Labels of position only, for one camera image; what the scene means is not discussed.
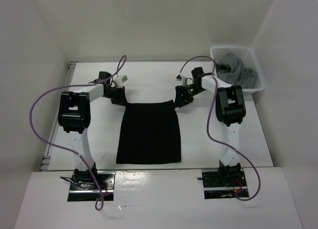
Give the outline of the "black skirt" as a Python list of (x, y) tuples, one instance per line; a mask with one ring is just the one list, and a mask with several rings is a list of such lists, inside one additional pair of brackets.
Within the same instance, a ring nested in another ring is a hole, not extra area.
[(181, 162), (181, 135), (173, 100), (128, 103), (123, 115), (117, 164)]

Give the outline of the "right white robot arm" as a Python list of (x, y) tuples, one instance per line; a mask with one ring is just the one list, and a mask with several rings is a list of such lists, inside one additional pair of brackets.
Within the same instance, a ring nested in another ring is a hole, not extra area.
[(213, 93), (212, 107), (222, 128), (222, 140), (213, 141), (224, 146), (217, 176), (220, 184), (228, 186), (239, 178), (241, 171), (239, 131), (246, 116), (242, 87), (226, 83), (212, 73), (204, 73), (201, 67), (193, 69), (191, 73), (191, 84), (187, 84), (188, 78), (182, 75), (176, 77), (181, 85), (175, 87), (174, 106), (180, 108), (188, 105), (193, 102), (194, 96), (206, 90)]

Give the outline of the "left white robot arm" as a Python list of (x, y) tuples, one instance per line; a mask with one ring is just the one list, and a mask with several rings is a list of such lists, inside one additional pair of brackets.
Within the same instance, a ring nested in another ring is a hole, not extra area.
[(88, 85), (61, 94), (58, 123), (67, 133), (75, 156), (73, 181), (81, 182), (87, 189), (93, 189), (99, 183), (96, 164), (88, 142), (90, 104), (100, 97), (106, 97), (113, 104), (126, 105), (124, 82), (127, 80), (127, 76), (113, 77), (108, 72), (100, 72), (98, 79)]

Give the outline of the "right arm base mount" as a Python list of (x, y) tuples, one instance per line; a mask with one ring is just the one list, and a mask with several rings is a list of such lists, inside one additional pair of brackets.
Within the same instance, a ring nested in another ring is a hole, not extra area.
[(222, 180), (216, 169), (202, 170), (202, 175), (197, 179), (203, 184), (205, 199), (235, 198), (236, 193), (240, 198), (248, 198), (249, 192), (245, 173), (242, 170), (233, 179)]

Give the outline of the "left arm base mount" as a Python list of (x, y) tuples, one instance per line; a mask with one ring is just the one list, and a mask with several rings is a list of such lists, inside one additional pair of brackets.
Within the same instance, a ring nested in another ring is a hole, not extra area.
[[(115, 172), (98, 171), (97, 182), (104, 194), (105, 201), (113, 201), (115, 187)], [(60, 177), (70, 184), (68, 202), (96, 201), (100, 197), (100, 191), (92, 179), (83, 181), (72, 177)]]

